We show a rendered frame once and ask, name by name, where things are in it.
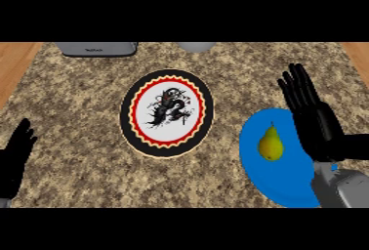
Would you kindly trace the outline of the grey round pot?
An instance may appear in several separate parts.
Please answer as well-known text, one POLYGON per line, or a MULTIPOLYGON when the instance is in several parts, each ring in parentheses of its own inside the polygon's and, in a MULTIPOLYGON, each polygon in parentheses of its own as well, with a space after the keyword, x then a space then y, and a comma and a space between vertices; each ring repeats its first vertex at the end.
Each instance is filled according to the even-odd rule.
POLYGON ((186 52, 203 53, 213 48, 216 42, 179 42, 177 45, 186 52))

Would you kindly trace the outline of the blue plate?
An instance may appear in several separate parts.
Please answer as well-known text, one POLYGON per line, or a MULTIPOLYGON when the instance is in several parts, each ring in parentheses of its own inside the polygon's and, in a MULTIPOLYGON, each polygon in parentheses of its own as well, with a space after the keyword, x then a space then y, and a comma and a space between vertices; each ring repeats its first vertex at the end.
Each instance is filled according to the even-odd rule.
POLYGON ((239 158, 253 185, 276 204, 288 208, 319 206, 310 186, 313 160, 303 150, 288 109, 266 108, 250 116, 239 133, 239 158), (266 160, 259 152, 259 142, 272 125, 284 145, 278 161, 266 160))

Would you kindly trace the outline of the black dragon print plate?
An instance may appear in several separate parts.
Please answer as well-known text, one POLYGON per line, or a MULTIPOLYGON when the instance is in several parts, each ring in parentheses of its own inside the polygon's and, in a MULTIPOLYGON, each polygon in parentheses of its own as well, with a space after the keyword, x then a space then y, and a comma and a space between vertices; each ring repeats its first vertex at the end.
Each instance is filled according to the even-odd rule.
POLYGON ((180 69, 148 73, 120 107, 123 137, 144 155, 169 159, 189 153, 213 127, 216 105, 203 79, 180 69))

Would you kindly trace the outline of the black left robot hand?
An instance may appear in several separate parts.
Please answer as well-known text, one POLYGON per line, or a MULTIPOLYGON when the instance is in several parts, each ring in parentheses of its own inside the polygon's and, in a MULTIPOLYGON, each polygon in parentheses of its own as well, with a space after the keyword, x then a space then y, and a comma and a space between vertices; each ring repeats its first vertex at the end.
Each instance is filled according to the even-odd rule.
POLYGON ((14 199, 18 195, 36 141, 31 122, 24 118, 6 147, 0 149, 0 198, 14 199))

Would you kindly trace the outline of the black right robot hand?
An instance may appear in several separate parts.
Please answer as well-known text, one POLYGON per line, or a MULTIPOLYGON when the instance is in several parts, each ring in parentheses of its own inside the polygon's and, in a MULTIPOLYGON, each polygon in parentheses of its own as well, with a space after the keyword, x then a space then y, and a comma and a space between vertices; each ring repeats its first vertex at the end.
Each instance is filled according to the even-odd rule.
POLYGON ((316 162, 369 160, 369 134, 347 134, 328 103, 321 100, 301 63, 288 66, 278 85, 293 113, 298 140, 316 162))

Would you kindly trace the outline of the yellow green pear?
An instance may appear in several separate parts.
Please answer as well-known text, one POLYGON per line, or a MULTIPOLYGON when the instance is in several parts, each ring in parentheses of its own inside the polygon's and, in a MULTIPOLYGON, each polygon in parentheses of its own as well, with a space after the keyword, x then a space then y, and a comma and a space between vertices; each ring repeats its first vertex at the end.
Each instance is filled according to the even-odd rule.
POLYGON ((278 161, 284 154, 284 144, 278 134, 275 125, 266 131, 266 134, 259 142, 259 152, 263 158, 269 161, 278 161))

